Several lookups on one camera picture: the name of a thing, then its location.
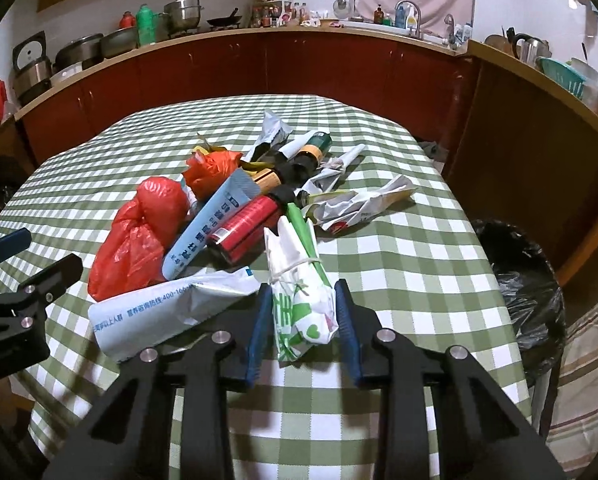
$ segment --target blue tube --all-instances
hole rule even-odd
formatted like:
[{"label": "blue tube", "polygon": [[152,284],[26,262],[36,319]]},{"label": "blue tube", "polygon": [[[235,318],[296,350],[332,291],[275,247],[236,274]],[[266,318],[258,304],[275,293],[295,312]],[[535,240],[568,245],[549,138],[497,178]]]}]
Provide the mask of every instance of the blue tube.
[{"label": "blue tube", "polygon": [[174,280],[205,247],[208,236],[214,233],[250,200],[261,194],[261,188],[241,168],[231,174],[205,203],[182,235],[163,258],[161,273],[166,280]]}]

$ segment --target black trash bag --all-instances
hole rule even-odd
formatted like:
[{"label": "black trash bag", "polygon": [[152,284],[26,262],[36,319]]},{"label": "black trash bag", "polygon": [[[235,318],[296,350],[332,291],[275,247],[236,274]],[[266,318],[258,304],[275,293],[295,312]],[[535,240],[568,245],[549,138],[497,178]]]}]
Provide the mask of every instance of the black trash bag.
[{"label": "black trash bag", "polygon": [[515,226],[498,221],[472,223],[508,308],[530,388],[561,360],[564,351],[562,289],[541,247]]}]

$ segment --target kettle handle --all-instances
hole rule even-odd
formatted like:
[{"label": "kettle handle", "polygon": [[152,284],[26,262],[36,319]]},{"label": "kettle handle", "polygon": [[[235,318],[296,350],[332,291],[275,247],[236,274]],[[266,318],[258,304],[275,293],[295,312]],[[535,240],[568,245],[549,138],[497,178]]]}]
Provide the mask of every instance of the kettle handle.
[{"label": "kettle handle", "polygon": [[532,36],[524,34],[523,32],[520,32],[519,34],[515,34],[515,37],[512,38],[512,41],[510,42],[512,44],[513,55],[517,59],[519,59],[519,56],[517,55],[517,44],[519,43],[519,40],[535,40],[535,39],[536,38],[533,38]]}]

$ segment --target orange plastic bag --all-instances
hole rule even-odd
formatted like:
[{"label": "orange plastic bag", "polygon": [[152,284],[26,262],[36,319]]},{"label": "orange plastic bag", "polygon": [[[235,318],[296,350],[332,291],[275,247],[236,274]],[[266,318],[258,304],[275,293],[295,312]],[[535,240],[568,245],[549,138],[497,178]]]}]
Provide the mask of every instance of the orange plastic bag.
[{"label": "orange plastic bag", "polygon": [[106,241],[96,252],[88,293],[97,301],[164,281],[161,264],[188,212],[178,182],[151,176],[137,187],[112,220]]},{"label": "orange plastic bag", "polygon": [[239,168],[242,156],[240,152],[212,152],[208,155],[194,152],[186,160],[189,168],[182,173],[183,178],[197,199],[204,202]]}]

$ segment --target teal plastic basket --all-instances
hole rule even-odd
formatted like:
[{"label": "teal plastic basket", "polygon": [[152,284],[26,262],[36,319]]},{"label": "teal plastic basket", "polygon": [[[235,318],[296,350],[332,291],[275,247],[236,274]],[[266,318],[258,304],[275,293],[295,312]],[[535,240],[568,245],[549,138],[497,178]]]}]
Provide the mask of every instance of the teal plastic basket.
[{"label": "teal plastic basket", "polygon": [[577,99],[582,98],[583,82],[586,78],[572,67],[552,59],[538,57],[537,62],[544,74],[555,81],[560,87],[566,88]]}]

